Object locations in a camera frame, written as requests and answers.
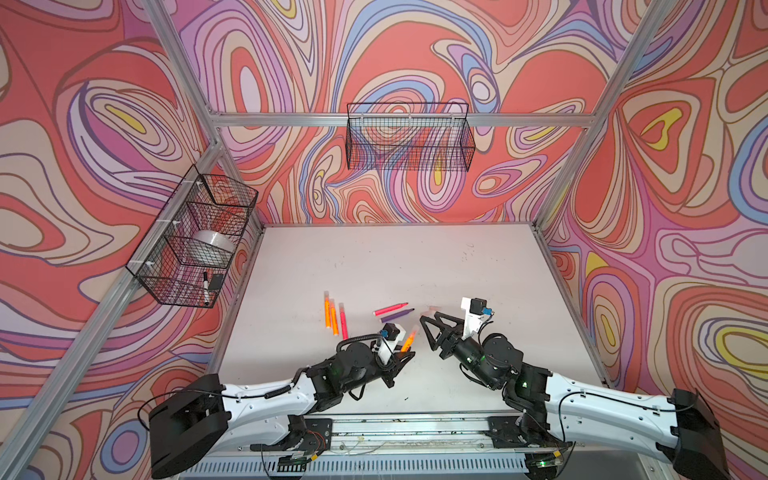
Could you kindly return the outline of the orange highlighter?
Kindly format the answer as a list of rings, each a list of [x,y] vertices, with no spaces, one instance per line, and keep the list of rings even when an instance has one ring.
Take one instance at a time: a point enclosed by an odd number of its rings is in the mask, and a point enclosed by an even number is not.
[[[324,292],[324,319],[326,328],[332,328],[329,292]]]
[[[340,331],[339,331],[336,306],[333,300],[329,300],[329,316],[330,316],[332,333],[334,336],[338,336],[340,334]]]

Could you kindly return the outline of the purple marker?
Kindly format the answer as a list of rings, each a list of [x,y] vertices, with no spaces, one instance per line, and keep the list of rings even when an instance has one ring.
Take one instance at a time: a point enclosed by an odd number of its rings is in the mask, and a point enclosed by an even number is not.
[[[393,321],[395,321],[395,320],[397,320],[399,318],[402,318],[404,316],[409,315],[413,311],[414,311],[414,308],[410,308],[410,309],[404,309],[404,310],[401,310],[401,311],[397,311],[397,312],[391,313],[389,315],[386,315],[386,316],[382,317],[381,318],[381,322],[382,323],[393,322]]]

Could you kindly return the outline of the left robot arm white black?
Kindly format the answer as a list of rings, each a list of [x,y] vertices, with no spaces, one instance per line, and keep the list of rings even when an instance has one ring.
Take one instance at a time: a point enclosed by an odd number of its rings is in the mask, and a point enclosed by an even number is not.
[[[211,452],[293,450],[304,437],[318,435],[306,426],[306,415],[326,411],[345,396],[360,400],[366,385],[377,380],[393,387],[414,356],[396,341],[369,334],[340,342],[333,356],[298,369],[290,380],[236,385],[206,374],[161,394],[146,424],[151,476],[173,477]]]

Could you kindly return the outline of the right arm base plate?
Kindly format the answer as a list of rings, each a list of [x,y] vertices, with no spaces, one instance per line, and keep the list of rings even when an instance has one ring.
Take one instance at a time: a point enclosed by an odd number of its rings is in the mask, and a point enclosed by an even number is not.
[[[542,429],[527,414],[487,418],[489,437],[495,448],[569,448],[570,442],[556,438]]]

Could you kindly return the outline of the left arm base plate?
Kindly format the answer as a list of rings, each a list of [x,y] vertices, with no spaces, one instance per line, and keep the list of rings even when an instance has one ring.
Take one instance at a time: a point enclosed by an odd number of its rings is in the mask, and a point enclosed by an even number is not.
[[[301,451],[307,454],[321,454],[331,447],[333,420],[331,418],[307,419],[305,416],[288,415],[287,434],[278,442],[251,443],[250,450],[256,451]]]

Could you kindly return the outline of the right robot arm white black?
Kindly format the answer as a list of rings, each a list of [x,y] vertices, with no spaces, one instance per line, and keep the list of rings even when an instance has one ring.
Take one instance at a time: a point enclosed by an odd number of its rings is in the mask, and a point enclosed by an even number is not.
[[[699,392],[645,395],[586,384],[526,363],[503,334],[465,335],[459,318],[436,312],[420,324],[441,358],[456,359],[466,378],[522,413],[517,435],[526,445],[604,445],[665,461],[687,479],[730,476],[720,423]]]

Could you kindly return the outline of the pink marker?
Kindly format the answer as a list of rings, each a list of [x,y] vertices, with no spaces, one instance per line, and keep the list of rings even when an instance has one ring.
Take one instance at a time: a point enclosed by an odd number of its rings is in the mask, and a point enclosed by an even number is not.
[[[407,302],[403,302],[403,303],[398,303],[398,304],[386,306],[386,307],[383,307],[383,308],[379,308],[379,309],[374,311],[374,315],[377,316],[377,317],[384,316],[386,314],[389,314],[391,312],[395,312],[395,311],[397,311],[397,310],[399,310],[401,308],[404,308],[407,305],[408,305]]]
[[[343,303],[340,303],[338,305],[338,314],[339,314],[339,328],[340,328],[342,339],[347,340],[349,338],[349,333],[348,333],[346,312],[345,312]]]

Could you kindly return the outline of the orange thin marker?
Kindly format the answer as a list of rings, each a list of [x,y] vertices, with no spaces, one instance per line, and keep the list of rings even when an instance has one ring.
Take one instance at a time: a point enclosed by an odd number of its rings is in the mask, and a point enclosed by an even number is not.
[[[402,348],[401,348],[401,352],[402,353],[406,353],[406,352],[409,352],[411,350],[412,345],[413,345],[413,343],[415,341],[415,338],[416,338],[416,336],[418,334],[418,331],[419,331],[418,327],[414,327],[411,330],[411,332],[409,333],[409,335],[407,336],[405,342],[402,345]]]

